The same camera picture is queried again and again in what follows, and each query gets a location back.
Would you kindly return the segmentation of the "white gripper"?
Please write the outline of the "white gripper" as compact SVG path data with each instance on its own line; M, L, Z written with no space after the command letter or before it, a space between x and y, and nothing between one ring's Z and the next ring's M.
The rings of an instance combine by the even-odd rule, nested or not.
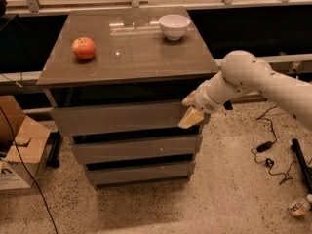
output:
M189 108L178 123L181 128L188 129L200 123L204 120L204 113L212 114L223 106L222 103L215 102L209 95L208 88L210 85L209 81L203 82L195 91L183 99L182 104Z

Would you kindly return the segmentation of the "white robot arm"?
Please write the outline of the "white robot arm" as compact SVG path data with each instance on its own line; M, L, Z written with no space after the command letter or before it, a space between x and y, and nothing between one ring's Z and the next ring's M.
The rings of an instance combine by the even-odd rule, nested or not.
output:
M258 91L308 130L312 130L312 84L274 71L262 58L232 51L221 61L219 72L201 83L182 104L187 111L179 126L188 129L202 122L227 101Z

